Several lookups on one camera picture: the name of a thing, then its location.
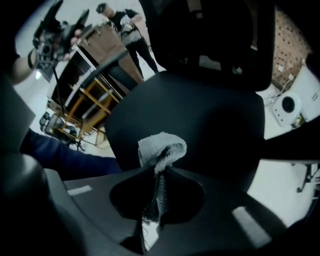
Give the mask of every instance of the black t-shirt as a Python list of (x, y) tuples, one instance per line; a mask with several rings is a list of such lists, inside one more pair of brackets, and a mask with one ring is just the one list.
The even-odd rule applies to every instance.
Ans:
[(122, 29), (122, 24), (121, 24), (122, 19), (125, 19), (126, 16), (132, 19), (136, 15), (138, 15), (136, 11), (131, 9), (125, 9), (124, 11), (117, 11), (114, 17), (110, 18), (109, 20), (114, 23), (114, 25), (116, 26), (116, 29), (118, 30), (118, 32), (120, 32)]

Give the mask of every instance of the black pants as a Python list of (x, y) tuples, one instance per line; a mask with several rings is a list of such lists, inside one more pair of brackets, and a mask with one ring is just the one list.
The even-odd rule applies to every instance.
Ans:
[(149, 47), (144, 38), (129, 44), (126, 48), (128, 49), (130, 56), (134, 64), (140, 71), (141, 75), (142, 75), (142, 71), (139, 65), (139, 59), (138, 59), (137, 53), (146, 61), (146, 63), (155, 73), (158, 72), (157, 64), (155, 60), (151, 57), (151, 54), (149, 52)]

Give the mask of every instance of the gray towel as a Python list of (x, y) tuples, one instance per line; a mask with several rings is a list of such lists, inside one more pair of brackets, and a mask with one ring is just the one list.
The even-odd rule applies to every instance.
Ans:
[(141, 139), (138, 146), (141, 167), (155, 166), (153, 199), (144, 209), (142, 219), (158, 222), (161, 226), (161, 217), (169, 212), (166, 179), (163, 171), (186, 154), (187, 144), (176, 135), (161, 132)]

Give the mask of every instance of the white floor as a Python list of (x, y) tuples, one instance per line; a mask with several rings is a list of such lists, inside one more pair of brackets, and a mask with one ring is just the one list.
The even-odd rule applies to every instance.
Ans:
[[(64, 0), (64, 4), (58, 13), (58, 18), (74, 22), (83, 9), (90, 8), (91, 13), (89, 22), (93, 24), (99, 23), (102, 18), (95, 12), (95, 9), (100, 2), (100, 0), (78, 0), (75, 5), (72, 0)], [(42, 8), (28, 20), (16, 36), (16, 48), (21, 56), (28, 55), (31, 50), (33, 33), (51, 3), (51, 1), (46, 2)], [(118, 10), (133, 8), (139, 13), (142, 13), (142, 8), (136, 0), (109, 0), (108, 3)], [(151, 69), (141, 58), (140, 65), (146, 79), (153, 75)], [(36, 114), (36, 118), (30, 127), (34, 131), (41, 133), (39, 120), (46, 111), (46, 95), (49, 83), (43, 78), (36, 80), (35, 74), (33, 74), (15, 88), (27, 105)], [(275, 88), (271, 85), (266, 91), (259, 92), (258, 94), (263, 98), (266, 98), (274, 91)], [(288, 132), (289, 130), (289, 127), (282, 128), (278, 125), (271, 112), (271, 106), (267, 106), (265, 108), (265, 138), (268, 139)], [(97, 148), (87, 144), (85, 145), (86, 154), (114, 157), (108, 142), (102, 144), (100, 147), (101, 148)], [(305, 169), (306, 168), (300, 164), (291, 166), (291, 164), (285, 162), (261, 160), (248, 194), (267, 206), (278, 215), (287, 226), (289, 226), (306, 214), (312, 200), (312, 184), (307, 184), (302, 193), (296, 192), (297, 187), (303, 182)]]

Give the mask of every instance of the pegboard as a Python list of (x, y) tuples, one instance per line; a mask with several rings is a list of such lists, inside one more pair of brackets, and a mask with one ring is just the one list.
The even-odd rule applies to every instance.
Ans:
[[(290, 74), (295, 79), (302, 67), (303, 60), (310, 52), (311, 48), (301, 30), (284, 12), (276, 10), (272, 83), (282, 89), (288, 82)], [(278, 70), (279, 66), (283, 67), (282, 72)], [(293, 81), (288, 82), (286, 90), (291, 87)]]

